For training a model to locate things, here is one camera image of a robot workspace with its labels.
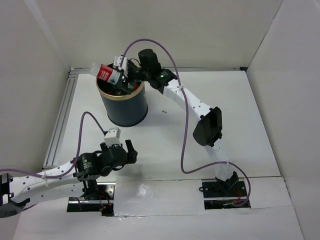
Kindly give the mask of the green bottle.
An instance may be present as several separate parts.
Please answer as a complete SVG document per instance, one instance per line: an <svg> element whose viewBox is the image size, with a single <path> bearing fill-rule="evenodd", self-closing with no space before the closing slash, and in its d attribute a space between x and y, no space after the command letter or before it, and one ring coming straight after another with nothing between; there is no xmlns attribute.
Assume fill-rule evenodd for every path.
<svg viewBox="0 0 320 240"><path fill-rule="evenodd" d="M128 84L127 84L127 88L128 88L129 90L134 91L134 90L136 89L136 84L128 83Z"/></svg>

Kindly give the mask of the red label bottle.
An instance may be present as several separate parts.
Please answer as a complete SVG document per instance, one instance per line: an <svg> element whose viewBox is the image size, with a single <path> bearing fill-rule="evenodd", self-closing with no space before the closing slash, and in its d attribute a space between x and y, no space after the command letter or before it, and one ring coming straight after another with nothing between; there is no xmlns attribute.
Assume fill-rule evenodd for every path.
<svg viewBox="0 0 320 240"><path fill-rule="evenodd" d="M89 74L111 85L116 85L121 78L121 73L116 70L113 63L93 63L90 66Z"/></svg>

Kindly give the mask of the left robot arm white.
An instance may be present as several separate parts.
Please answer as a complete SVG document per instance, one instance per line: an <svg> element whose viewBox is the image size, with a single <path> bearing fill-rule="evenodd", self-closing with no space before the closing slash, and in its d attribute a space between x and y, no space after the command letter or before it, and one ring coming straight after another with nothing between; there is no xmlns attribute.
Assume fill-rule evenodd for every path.
<svg viewBox="0 0 320 240"><path fill-rule="evenodd" d="M106 146L100 150L83 153L61 166L41 172L39 177L27 175L0 176L0 216L8 218L41 203L60 198L84 198L87 201L101 196L97 179L119 171L137 161L138 153L132 142Z"/></svg>

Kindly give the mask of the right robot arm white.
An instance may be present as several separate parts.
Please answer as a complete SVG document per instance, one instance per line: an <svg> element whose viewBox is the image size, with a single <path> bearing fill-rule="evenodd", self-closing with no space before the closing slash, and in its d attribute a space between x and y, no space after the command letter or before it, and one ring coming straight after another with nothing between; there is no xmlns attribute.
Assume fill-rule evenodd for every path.
<svg viewBox="0 0 320 240"><path fill-rule="evenodd" d="M172 72L162 68L152 49L141 50L138 57L139 66L134 65L125 55L114 58L113 67L120 72L120 80L131 85L148 82L153 89L172 99L185 110L187 122L190 113L193 113L197 119L192 133L194 140L205 147L209 156L215 159L214 165L229 165L229 161L223 156L218 146L223 136L221 109L210 107L186 89L181 83L178 71Z"/></svg>

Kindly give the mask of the dark blue round bin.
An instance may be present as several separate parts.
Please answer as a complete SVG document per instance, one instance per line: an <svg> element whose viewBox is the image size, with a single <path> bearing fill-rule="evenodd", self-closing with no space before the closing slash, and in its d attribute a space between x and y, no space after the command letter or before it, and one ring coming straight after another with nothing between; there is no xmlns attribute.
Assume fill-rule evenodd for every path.
<svg viewBox="0 0 320 240"><path fill-rule="evenodd" d="M131 93L118 90L115 85L96 78L96 86L107 116L112 123L120 127L132 127L144 120L148 113L145 84L133 82L136 85ZM108 95L108 91L117 91L118 95Z"/></svg>

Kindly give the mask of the white plastic sheet front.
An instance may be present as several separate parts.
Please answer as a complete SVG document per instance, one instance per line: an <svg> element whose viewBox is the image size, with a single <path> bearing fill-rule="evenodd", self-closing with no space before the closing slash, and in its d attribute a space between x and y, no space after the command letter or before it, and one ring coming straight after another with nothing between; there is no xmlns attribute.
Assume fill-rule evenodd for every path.
<svg viewBox="0 0 320 240"><path fill-rule="evenodd" d="M117 182L113 211L117 217L193 216L205 213L202 181Z"/></svg>

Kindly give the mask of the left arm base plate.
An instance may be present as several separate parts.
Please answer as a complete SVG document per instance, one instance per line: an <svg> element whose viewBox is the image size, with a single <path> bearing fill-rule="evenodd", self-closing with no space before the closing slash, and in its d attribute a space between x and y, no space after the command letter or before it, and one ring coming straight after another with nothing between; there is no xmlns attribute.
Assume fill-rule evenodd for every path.
<svg viewBox="0 0 320 240"><path fill-rule="evenodd" d="M104 217L114 216L115 182L98 182L98 192L90 200L84 197L70 197L67 213L99 213Z"/></svg>

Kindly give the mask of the aluminium frame rail back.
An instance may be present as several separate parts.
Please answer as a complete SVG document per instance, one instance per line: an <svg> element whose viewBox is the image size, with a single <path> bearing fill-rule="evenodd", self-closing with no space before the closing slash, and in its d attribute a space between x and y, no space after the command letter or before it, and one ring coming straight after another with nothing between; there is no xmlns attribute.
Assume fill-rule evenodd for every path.
<svg viewBox="0 0 320 240"><path fill-rule="evenodd" d="M163 67L163 69L170 70L175 75L181 72L230 72L230 71L244 71L247 72L248 67L225 67L225 68L214 68L214 67ZM73 68L69 71L69 74L89 74L89 68Z"/></svg>

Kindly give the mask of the aluminium frame rail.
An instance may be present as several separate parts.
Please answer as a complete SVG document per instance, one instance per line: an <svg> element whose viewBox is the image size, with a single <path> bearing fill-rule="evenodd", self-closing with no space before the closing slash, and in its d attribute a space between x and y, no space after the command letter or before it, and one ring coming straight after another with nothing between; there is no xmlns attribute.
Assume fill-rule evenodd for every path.
<svg viewBox="0 0 320 240"><path fill-rule="evenodd" d="M230 72L230 71L244 71L247 72L248 67L225 67L225 68L214 68L214 67L163 67L163 69L170 70L175 75L181 72ZM89 68L73 68L69 71L69 74L89 74Z"/></svg>
<svg viewBox="0 0 320 240"><path fill-rule="evenodd" d="M76 85L78 81L79 72L72 69L67 78L66 86L58 110L55 125L52 131L46 156L42 165L42 169L51 169L58 164L59 154L61 152L61 147L63 143L63 138L65 135L68 117L76 90Z"/></svg>

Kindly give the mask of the aluminium frame rail left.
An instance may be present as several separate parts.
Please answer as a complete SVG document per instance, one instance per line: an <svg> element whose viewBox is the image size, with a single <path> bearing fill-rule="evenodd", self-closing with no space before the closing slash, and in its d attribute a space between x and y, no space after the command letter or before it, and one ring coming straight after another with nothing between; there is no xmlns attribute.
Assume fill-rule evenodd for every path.
<svg viewBox="0 0 320 240"><path fill-rule="evenodd" d="M46 156L42 165L42 169L51 169L58 164L59 154L61 152L61 147L63 143L63 138L65 135L68 117L76 90L76 85L78 81L79 72L72 69L67 78L66 86L58 110L55 125L52 131Z"/></svg>

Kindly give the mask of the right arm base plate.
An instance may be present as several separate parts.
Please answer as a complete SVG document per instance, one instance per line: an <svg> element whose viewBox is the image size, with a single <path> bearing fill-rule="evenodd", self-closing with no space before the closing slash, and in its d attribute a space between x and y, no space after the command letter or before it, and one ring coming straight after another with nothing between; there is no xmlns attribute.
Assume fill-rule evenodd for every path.
<svg viewBox="0 0 320 240"><path fill-rule="evenodd" d="M230 177L227 180L203 181L198 190L203 195L205 210L250 208L250 188L243 180Z"/></svg>

